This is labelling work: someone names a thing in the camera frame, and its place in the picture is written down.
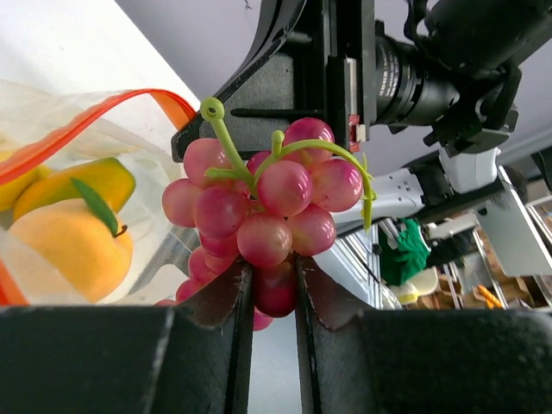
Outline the orange peach with leaf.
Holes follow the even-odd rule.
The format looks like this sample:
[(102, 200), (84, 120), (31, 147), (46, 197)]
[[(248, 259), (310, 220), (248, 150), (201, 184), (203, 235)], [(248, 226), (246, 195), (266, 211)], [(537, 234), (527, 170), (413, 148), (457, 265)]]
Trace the orange peach with leaf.
[(71, 179), (76, 198), (21, 216), (9, 233), (32, 248), (89, 302), (109, 296), (131, 267), (133, 242), (107, 202), (80, 179)]

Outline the red grape bunch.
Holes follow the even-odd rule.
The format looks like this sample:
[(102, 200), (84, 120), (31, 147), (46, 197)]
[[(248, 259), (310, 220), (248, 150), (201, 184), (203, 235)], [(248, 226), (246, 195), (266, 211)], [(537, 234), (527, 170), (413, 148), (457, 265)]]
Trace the red grape bunch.
[(334, 245), (335, 214), (354, 210), (370, 225), (372, 176), (315, 118), (273, 132), (269, 150), (243, 160), (225, 125), (223, 104), (209, 98), (200, 113), (215, 134), (185, 150), (185, 176), (162, 196), (169, 221), (199, 235), (188, 278), (174, 300), (185, 302), (244, 262), (253, 268), (254, 328), (262, 330), (295, 310), (294, 261)]

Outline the clear orange zip bag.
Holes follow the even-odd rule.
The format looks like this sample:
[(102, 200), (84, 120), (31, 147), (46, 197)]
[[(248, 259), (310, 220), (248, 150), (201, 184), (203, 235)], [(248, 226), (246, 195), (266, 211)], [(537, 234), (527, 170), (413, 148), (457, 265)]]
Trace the clear orange zip bag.
[(155, 88), (54, 96), (1, 83), (1, 302), (138, 304), (186, 280), (195, 235), (167, 220), (194, 116)]

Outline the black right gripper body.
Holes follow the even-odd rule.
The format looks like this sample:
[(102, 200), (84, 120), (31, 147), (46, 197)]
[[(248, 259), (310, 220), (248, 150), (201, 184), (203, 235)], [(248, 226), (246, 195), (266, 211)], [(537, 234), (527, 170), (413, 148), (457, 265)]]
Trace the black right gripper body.
[(292, 58), (294, 106), (281, 117), (325, 121), (336, 144), (349, 148), (351, 121), (376, 117), (375, 3), (263, 1), (254, 42), (230, 80), (242, 85), (275, 54)]

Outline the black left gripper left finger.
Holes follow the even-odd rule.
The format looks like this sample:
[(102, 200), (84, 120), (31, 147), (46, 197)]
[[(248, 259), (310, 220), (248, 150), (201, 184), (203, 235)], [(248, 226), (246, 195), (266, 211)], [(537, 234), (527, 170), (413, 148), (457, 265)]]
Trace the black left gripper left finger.
[(251, 268), (171, 306), (1, 310), (4, 413), (244, 413)]

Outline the yellow pear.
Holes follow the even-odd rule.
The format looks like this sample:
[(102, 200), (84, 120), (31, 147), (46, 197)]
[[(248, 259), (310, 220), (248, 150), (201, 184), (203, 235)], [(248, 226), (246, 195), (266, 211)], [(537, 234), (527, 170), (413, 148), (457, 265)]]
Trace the yellow pear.
[(34, 183), (48, 177), (53, 169), (44, 164), (35, 164), (23, 175), (1, 184), (1, 212), (12, 209), (17, 199)]

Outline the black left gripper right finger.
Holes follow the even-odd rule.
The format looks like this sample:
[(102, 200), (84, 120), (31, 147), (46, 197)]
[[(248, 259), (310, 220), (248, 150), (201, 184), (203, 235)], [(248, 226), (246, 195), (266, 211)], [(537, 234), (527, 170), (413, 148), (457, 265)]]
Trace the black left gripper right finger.
[(533, 310), (376, 310), (297, 261), (305, 413), (548, 413), (551, 317)]

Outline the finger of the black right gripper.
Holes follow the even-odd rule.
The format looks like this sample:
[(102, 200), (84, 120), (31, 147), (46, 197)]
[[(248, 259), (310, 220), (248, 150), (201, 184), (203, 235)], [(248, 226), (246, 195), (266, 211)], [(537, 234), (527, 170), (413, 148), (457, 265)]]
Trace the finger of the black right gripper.
[(216, 96), (223, 102), (225, 124), (243, 158), (269, 149), (273, 131), (291, 123), (280, 115), (294, 106), (293, 86), (292, 58), (277, 53), (242, 85), (233, 82)]

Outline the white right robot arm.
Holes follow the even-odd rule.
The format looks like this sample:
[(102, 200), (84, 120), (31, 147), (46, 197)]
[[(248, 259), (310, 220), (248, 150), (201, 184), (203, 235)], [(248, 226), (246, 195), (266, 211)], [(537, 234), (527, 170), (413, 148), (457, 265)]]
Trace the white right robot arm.
[(520, 66), (551, 37), (550, 2), (410, 1), (404, 34), (387, 35), (371, 1), (263, 2), (246, 59), (216, 92), (239, 155), (304, 116), (345, 149), (373, 125), (430, 127), (423, 141), (439, 150), (373, 182), (373, 218), (428, 222), (497, 194)]

